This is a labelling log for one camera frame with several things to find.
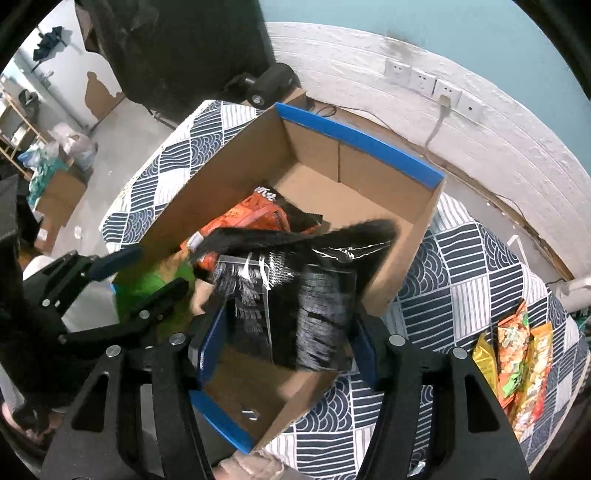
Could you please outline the long gold chip pack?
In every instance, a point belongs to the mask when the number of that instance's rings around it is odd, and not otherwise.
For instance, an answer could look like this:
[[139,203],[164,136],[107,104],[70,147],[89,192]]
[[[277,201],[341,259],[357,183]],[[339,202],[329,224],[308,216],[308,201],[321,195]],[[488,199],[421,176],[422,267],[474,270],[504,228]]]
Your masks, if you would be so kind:
[[472,353],[472,359],[484,376],[495,396],[498,396],[497,356],[493,345],[487,340],[486,333],[480,334]]

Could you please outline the long yellow cracker pack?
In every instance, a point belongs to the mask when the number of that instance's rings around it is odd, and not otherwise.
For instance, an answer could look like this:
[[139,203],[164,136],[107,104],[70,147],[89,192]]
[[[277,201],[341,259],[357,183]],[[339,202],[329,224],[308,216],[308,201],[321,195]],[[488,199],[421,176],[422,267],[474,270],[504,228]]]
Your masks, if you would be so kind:
[[536,420],[540,395],[552,363],[553,327],[545,322],[531,330],[522,383],[515,396],[510,422],[518,441]]

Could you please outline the orange green snack bag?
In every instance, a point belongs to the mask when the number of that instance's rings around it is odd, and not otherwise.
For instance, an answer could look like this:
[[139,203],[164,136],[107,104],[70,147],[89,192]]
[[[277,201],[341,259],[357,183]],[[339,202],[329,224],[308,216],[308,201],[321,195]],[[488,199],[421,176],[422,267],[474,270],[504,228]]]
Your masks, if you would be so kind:
[[497,398],[503,409],[512,403],[522,382],[529,342],[530,323],[527,303],[523,300],[497,328]]

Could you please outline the black white snack bag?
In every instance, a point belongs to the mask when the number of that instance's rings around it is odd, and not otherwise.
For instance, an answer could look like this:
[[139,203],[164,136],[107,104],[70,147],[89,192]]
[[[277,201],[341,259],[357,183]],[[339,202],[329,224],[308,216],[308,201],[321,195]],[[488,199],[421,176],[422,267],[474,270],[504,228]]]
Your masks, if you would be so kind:
[[324,234],[218,228],[192,257],[217,255],[213,293],[233,349],[290,370],[331,371],[397,237],[388,219]]

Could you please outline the orange black snack bag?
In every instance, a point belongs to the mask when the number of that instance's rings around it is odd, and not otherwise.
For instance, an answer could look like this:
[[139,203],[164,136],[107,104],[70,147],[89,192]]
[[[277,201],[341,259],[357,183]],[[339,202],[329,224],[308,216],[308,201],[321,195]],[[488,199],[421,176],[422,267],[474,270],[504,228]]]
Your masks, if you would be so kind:
[[322,215],[301,211],[276,189],[266,183],[253,189],[252,194],[232,206],[221,216],[209,221],[194,232],[181,245],[173,256],[175,260],[185,261],[212,272],[217,255],[206,253],[196,260],[190,256],[204,238],[218,228],[243,228],[250,230],[273,230],[294,233],[311,233],[322,226]]

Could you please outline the blue white patterned tablecloth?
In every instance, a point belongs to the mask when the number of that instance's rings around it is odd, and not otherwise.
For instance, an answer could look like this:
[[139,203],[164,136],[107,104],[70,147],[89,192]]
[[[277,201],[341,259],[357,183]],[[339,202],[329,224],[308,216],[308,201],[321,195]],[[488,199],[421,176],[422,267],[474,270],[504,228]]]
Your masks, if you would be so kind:
[[494,341],[498,323],[520,307],[532,327],[552,328],[542,413],[518,439],[535,467],[587,376],[589,348],[544,282],[445,194],[443,181],[415,157],[314,113],[207,100],[131,177],[100,231],[109,251],[140,243],[160,253],[255,190],[277,191],[332,227],[393,219],[402,238],[370,295],[390,332],[448,353]]

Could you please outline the white electric kettle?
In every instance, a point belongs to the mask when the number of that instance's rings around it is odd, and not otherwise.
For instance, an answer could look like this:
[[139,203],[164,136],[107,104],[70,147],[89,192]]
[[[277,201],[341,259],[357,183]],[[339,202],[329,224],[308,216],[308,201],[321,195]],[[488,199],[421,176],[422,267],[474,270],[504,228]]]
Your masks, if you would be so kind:
[[588,309],[591,306],[591,276],[568,282],[559,282],[550,290],[568,313]]

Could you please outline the cardboard box with blue rim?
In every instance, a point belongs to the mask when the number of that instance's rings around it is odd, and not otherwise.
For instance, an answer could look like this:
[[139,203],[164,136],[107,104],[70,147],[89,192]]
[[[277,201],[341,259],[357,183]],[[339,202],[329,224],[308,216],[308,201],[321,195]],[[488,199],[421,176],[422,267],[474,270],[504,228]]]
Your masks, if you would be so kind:
[[141,240],[130,272],[183,254],[213,289],[186,347],[191,404],[252,452],[315,407],[363,344],[362,314],[399,292],[443,175],[360,130],[278,104],[243,128],[208,107],[197,173]]

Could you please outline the black speaker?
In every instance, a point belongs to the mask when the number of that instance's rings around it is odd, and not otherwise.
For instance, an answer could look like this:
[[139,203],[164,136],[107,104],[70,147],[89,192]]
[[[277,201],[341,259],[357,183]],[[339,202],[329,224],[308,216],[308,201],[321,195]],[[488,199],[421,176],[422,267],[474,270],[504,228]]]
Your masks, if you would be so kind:
[[287,64],[274,63],[259,77],[249,73],[233,77],[224,86],[222,97],[264,109],[280,102],[298,87],[300,81],[294,70]]

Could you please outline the white wall socket strip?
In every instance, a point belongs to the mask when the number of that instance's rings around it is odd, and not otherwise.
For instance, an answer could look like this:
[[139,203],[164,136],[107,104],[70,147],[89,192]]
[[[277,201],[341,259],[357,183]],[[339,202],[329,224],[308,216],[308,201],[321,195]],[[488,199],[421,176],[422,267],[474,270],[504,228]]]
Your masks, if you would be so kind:
[[438,79],[433,74],[393,59],[385,61],[384,75],[389,82],[410,89],[441,105],[448,105],[453,111],[474,123],[480,123],[482,120],[485,104],[447,80]]

